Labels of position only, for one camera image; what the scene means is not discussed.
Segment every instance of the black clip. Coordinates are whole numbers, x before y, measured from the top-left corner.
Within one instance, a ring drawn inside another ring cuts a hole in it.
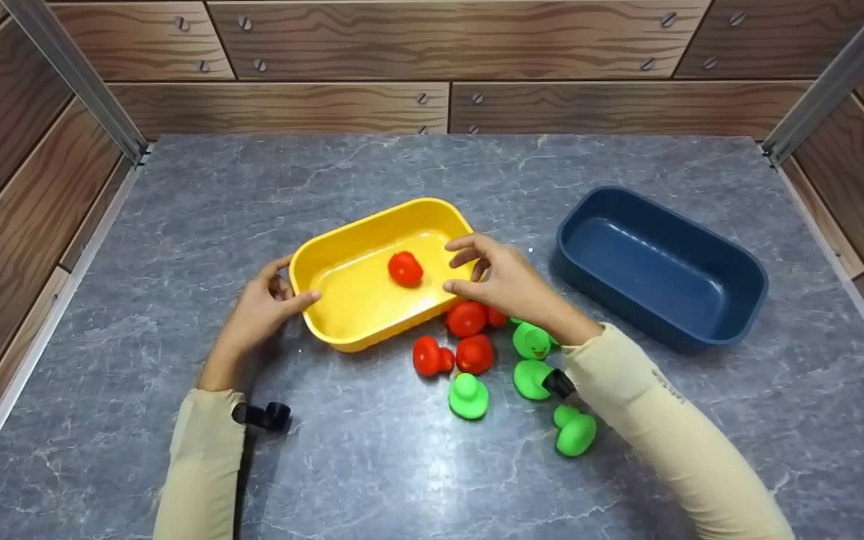
[[[232,410],[232,420],[244,426],[258,426],[265,431],[285,431],[292,410],[285,403],[271,402],[263,409],[249,403],[238,403]]]
[[[575,392],[575,384],[562,372],[561,369],[553,369],[545,379],[542,380],[542,388],[565,400],[572,392]]]

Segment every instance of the long sleeve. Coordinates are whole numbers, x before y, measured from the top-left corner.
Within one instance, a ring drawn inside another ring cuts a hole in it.
[[[655,468],[703,540],[794,538],[748,462],[640,346],[606,325],[566,349],[565,373],[579,395]]]
[[[245,427],[233,420],[241,392],[193,390],[178,411],[154,540],[230,540]]]

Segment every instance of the yellow bin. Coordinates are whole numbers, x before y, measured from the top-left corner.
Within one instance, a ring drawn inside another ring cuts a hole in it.
[[[449,279],[469,279],[471,264],[449,268],[445,245],[473,229],[442,199],[412,199],[302,244],[289,279],[297,293],[318,290],[322,300],[303,313],[312,334],[343,353],[355,353],[443,314],[455,296]],[[421,264],[422,282],[398,286],[389,260],[409,251]]]

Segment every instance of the hand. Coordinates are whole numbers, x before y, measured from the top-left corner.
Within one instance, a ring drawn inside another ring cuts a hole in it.
[[[319,300],[318,291],[296,295],[289,281],[279,276],[291,260],[292,256],[288,255],[271,261],[246,283],[205,360],[199,389],[223,390],[237,386],[239,360],[275,334],[289,317],[300,314]]]
[[[550,332],[562,345],[581,345],[602,334],[591,321],[545,283],[518,249],[486,235],[453,239],[445,249],[458,252],[449,265],[475,260],[471,280],[447,280],[442,288]]]

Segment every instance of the blue bin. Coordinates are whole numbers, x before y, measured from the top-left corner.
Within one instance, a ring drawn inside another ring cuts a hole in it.
[[[621,187],[590,191],[556,243],[553,272],[679,353],[741,341],[769,288],[747,250]]]

